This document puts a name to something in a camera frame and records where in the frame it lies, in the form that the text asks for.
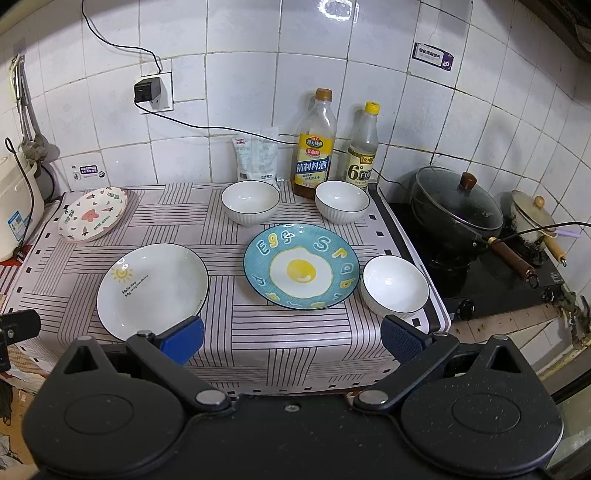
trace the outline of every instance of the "white appliance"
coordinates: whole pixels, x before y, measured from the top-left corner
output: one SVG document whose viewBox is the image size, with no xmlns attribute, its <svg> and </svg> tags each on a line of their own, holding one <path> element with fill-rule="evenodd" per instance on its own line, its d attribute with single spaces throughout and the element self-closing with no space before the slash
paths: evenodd
<svg viewBox="0 0 591 480">
<path fill-rule="evenodd" d="M 33 218 L 27 229 L 29 238 L 43 216 L 44 203 L 34 178 L 37 163 L 30 164 L 20 152 L 17 156 L 33 190 Z M 12 257 L 14 249 L 19 246 L 30 212 L 31 193 L 14 155 L 0 158 L 0 261 Z"/>
</svg>

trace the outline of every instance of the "pot lid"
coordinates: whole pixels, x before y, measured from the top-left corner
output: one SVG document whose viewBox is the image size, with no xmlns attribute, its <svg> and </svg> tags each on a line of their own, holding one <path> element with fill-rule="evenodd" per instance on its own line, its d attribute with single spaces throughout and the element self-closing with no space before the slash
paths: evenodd
<svg viewBox="0 0 591 480">
<path fill-rule="evenodd" d="M 423 167 L 417 172 L 417 184 L 439 209 L 462 223 L 487 231 L 503 225 L 501 208 L 471 173 Z"/>
<path fill-rule="evenodd" d="M 538 195 L 534 199 L 519 190 L 513 190 L 511 196 L 513 197 L 517 209 L 530 222 L 533 222 L 537 226 L 552 225 L 554 223 L 552 216 L 544 209 L 544 197 Z M 554 228 L 548 228 L 548 231 L 550 232 L 553 232 L 554 230 Z"/>
</svg>

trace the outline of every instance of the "food packet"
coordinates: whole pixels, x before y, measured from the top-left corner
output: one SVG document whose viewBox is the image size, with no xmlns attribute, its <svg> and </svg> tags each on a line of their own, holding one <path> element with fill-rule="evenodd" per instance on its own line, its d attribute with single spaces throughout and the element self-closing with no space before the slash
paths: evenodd
<svg viewBox="0 0 591 480">
<path fill-rule="evenodd" d="M 254 130 L 252 133 L 279 139 L 278 127 Z M 238 181 L 261 180 L 277 188 L 278 144 L 246 134 L 236 135 L 233 143 L 238 162 Z"/>
</svg>

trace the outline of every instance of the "lid knob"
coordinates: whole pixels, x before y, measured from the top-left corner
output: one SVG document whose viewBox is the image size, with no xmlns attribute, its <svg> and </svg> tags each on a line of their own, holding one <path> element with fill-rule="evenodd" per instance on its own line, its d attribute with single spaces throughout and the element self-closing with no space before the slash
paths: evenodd
<svg viewBox="0 0 591 480">
<path fill-rule="evenodd" d="M 476 186 L 476 177 L 471 173 L 465 171 L 462 173 L 462 178 L 460 179 L 460 187 L 466 190 L 467 192 L 471 192 L 472 189 Z"/>
<path fill-rule="evenodd" d="M 544 197 L 542 197 L 542 195 L 538 195 L 534 199 L 534 204 L 535 204 L 536 207 L 538 207 L 541 210 L 542 208 L 544 208 L 544 205 L 546 204 L 546 201 L 544 200 Z"/>
</svg>

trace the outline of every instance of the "fried egg illustration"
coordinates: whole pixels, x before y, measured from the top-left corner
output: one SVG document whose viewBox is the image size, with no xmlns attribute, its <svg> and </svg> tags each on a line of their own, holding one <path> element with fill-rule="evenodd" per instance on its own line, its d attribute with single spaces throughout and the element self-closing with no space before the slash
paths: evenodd
<svg viewBox="0 0 591 480">
<path fill-rule="evenodd" d="M 322 295 L 332 283 L 329 263 L 304 247 L 277 254 L 271 262 L 269 275 L 277 288 L 297 299 Z"/>
</svg>

